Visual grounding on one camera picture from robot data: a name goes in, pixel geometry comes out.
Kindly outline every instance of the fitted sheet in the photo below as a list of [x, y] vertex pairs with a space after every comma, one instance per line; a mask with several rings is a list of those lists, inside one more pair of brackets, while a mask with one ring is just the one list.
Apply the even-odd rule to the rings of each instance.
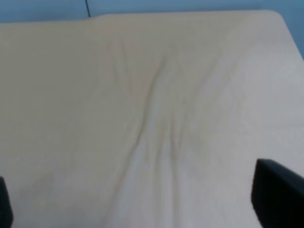
[[270, 11], [0, 24], [14, 227], [260, 227], [256, 159], [304, 174], [303, 100]]

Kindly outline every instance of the mattress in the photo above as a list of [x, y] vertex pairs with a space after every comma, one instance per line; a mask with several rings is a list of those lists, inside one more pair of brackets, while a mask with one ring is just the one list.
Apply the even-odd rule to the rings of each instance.
[[14, 228], [258, 228], [256, 159], [304, 174], [303, 100], [274, 12], [0, 24]]

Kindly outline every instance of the bed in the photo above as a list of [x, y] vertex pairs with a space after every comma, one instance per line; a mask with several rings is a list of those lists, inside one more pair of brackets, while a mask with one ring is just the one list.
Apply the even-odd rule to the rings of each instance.
[[14, 228], [258, 228], [256, 159], [304, 174], [303, 101], [271, 11], [0, 24]]

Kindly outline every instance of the cable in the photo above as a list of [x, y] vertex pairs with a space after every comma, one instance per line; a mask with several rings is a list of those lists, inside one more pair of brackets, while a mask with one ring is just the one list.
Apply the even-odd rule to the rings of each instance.
[[87, 4], [87, 0], [85, 0], [85, 5], [86, 5], [86, 11], [87, 11], [87, 14], [89, 16], [89, 18], [91, 17], [91, 14], [90, 14], [90, 9], [89, 9], [89, 5]]

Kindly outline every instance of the white bed sheet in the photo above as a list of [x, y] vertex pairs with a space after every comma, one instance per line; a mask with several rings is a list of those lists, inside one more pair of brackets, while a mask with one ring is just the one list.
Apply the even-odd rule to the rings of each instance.
[[304, 75], [270, 11], [0, 25], [14, 228], [257, 228], [257, 158], [304, 174]]

